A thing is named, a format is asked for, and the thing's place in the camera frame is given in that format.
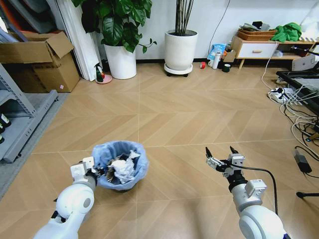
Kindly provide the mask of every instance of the herringbone floor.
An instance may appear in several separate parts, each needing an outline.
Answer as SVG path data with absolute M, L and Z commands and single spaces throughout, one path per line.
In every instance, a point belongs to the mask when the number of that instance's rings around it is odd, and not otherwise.
M 268 84 L 278 69 L 269 68 Z M 219 159 L 229 145 L 246 166 L 271 170 L 277 179 L 279 214 L 295 239 L 319 234 L 319 180 L 299 172 L 289 121 L 266 98 L 264 68 L 210 68 L 167 77 L 161 64 L 138 65 L 129 80 L 107 85 L 80 81 L 0 202 L 0 238 L 32 238 L 52 215 L 58 194 L 72 183 L 69 167 L 96 144 L 133 140 L 146 147 L 146 178 L 126 193 L 97 188 L 80 239 L 243 238 L 227 181 L 205 163 L 205 146 Z M 313 175 L 319 163 L 307 157 Z M 273 210 L 268 175 L 245 171 L 268 185 L 264 206 Z

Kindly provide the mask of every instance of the table leg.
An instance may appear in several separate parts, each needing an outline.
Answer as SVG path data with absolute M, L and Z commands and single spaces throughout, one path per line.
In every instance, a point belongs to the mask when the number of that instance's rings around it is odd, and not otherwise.
M 241 62 L 239 64 L 239 70 L 243 67 L 244 62 L 245 62 L 245 59 L 241 59 Z

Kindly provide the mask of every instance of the red tape roll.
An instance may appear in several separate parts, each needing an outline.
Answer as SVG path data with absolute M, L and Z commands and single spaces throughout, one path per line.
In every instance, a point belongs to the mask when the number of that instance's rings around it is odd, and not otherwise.
M 204 61 L 202 61 L 202 62 L 200 63 L 200 68 L 201 68 L 201 69 L 204 69 L 205 66 L 206 66 L 206 63 L 205 63 Z

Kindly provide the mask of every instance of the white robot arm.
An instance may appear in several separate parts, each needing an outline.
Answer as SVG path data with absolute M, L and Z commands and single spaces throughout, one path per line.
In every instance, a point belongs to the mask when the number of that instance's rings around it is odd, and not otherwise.
M 94 204 L 96 170 L 93 157 L 71 166 L 74 182 L 56 200 L 56 210 L 34 239 L 78 239 L 78 230 Z
M 206 148 L 206 162 L 227 178 L 241 232 L 247 239 L 289 239 L 278 215 L 261 206 L 266 184 L 261 179 L 247 181 L 239 168 L 245 157 L 232 147 L 231 150 L 233 153 L 226 160 L 218 160 Z M 104 173 L 103 169 L 98 170 L 93 157 L 71 166 L 73 184 L 58 196 L 55 212 L 34 239 L 78 239 L 78 230 L 94 204 L 97 177 Z
M 240 217 L 239 228 L 242 234 L 246 239 L 289 239 L 278 215 L 261 206 L 266 184 L 261 179 L 247 181 L 239 168 L 243 166 L 245 157 L 230 148 L 232 154 L 226 160 L 214 158 L 206 148 L 206 163 L 227 178 Z

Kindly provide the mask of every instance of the small bottle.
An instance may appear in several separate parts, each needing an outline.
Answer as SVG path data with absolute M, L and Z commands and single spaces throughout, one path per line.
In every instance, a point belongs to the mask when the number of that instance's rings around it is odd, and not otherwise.
M 4 126 L 4 127 L 9 127 L 11 125 L 11 121 L 5 117 L 4 114 L 1 113 L 0 115 L 0 123 Z
M 215 54 L 215 60 L 214 60 L 214 62 L 213 62 L 213 66 L 212 66 L 211 68 L 217 69 L 218 62 L 219 62 L 219 59 L 220 59 L 220 55 L 221 55 L 220 52 L 216 52 L 216 54 Z
M 3 133 L 5 130 L 5 127 L 2 125 L 2 123 L 0 123 L 0 133 Z

